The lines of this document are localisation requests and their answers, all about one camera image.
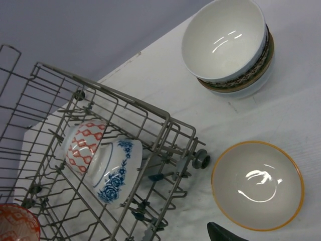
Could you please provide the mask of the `blue zigzag bowl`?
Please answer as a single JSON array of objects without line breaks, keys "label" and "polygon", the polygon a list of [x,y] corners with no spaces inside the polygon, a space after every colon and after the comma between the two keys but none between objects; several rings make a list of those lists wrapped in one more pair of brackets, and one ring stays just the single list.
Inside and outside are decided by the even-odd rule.
[{"label": "blue zigzag bowl", "polygon": [[1,240],[40,240],[38,218],[17,204],[1,204]]}]

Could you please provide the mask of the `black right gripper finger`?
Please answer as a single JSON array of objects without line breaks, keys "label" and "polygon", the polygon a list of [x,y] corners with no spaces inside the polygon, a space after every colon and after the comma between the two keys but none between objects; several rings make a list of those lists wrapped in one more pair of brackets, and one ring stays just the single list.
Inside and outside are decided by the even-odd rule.
[{"label": "black right gripper finger", "polygon": [[207,230],[211,241],[248,241],[221,227],[215,222],[208,222]]}]

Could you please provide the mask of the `red dotted pattern bowl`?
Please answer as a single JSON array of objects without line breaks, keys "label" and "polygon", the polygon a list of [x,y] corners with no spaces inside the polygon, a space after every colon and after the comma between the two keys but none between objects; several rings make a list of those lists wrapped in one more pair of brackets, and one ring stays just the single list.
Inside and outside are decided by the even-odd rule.
[{"label": "red dotted pattern bowl", "polygon": [[262,69],[265,68],[267,65],[267,62],[269,61],[271,56],[271,49],[274,47],[274,40],[273,37],[269,31],[268,26],[267,28],[267,39],[266,44],[263,49],[263,52],[257,62],[244,74],[241,76],[229,80],[229,81],[223,81],[223,82],[217,82],[217,83],[211,83],[211,82],[205,82],[199,78],[197,80],[206,88],[211,90],[216,90],[218,92],[228,92],[228,89],[238,88],[239,86],[246,85],[248,83],[251,83],[254,81],[255,76],[258,75],[259,72],[262,72]]}]

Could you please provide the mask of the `plain white bowl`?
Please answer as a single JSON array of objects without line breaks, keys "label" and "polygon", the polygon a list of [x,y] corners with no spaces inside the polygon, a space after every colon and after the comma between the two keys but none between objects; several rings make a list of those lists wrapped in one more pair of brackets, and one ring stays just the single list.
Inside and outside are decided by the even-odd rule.
[{"label": "plain white bowl", "polygon": [[245,98],[248,97],[255,92],[257,92],[270,78],[272,72],[273,72],[273,67],[274,67],[274,62],[275,62],[275,51],[273,50],[271,54],[269,55],[270,57],[270,63],[269,66],[266,68],[266,70],[263,72],[263,74],[258,78],[256,82],[254,82],[252,85],[242,89],[238,90],[235,92],[231,93],[219,93],[213,90],[209,90],[212,92],[214,95],[220,96],[220,97],[226,97],[226,98]]}]

